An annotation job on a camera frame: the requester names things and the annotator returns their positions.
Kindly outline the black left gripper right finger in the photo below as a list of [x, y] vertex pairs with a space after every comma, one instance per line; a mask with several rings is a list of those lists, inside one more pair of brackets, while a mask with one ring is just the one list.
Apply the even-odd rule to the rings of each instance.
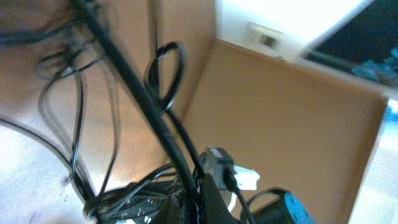
[[204, 173], [200, 195], [203, 209], [202, 223], [205, 224], [238, 224], [228, 211], [215, 181], [209, 173]]

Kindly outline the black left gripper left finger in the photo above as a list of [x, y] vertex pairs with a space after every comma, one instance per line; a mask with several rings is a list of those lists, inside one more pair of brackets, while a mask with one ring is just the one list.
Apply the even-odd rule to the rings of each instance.
[[182, 184], [174, 184], [166, 201], [161, 206], [151, 224], [194, 224], [198, 223], [197, 211], [190, 201]]

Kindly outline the black USB cable thick plug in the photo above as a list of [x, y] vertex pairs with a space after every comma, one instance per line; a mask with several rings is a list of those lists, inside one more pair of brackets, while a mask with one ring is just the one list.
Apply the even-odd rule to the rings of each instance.
[[[173, 71], [166, 71], [163, 61], [171, 55], [174, 58], [175, 65]], [[172, 109], [176, 99], [178, 89], [183, 79], [185, 71], [185, 49], [180, 42], [169, 42], [159, 47], [155, 53], [155, 59], [152, 61], [144, 79], [144, 87], [160, 109], [160, 114], [166, 114], [171, 120], [176, 132], [181, 137], [187, 151], [194, 164], [194, 173], [203, 176], [203, 164], [200, 161], [198, 152], [190, 139], [182, 122]]]

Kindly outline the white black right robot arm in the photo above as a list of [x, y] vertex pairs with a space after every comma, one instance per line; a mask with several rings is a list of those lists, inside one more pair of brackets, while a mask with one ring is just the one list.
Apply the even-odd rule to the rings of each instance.
[[274, 200], [251, 213], [258, 224], [316, 224], [315, 219], [302, 203], [288, 190], [272, 187], [253, 195], [246, 201], [248, 207], [265, 196], [276, 196]]

